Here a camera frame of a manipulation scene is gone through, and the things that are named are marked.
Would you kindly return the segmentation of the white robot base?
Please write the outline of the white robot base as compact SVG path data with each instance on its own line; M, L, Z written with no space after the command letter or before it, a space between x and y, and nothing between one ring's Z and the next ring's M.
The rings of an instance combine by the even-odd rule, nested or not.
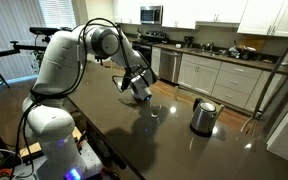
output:
M87 143L78 150L75 122L63 106L41 104L27 116L45 161L37 168L38 180L83 180L100 173L103 164Z

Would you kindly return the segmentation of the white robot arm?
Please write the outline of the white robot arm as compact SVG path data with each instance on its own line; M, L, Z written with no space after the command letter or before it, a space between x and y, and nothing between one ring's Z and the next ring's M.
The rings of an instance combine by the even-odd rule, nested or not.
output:
M72 31L57 31L43 55L37 81L22 110L27 110L40 98L63 99L78 85L82 78L88 55L110 58L125 69L120 91L131 88L135 99L149 100L149 86L157 76L146 58L132 48L121 29L114 26L87 24Z

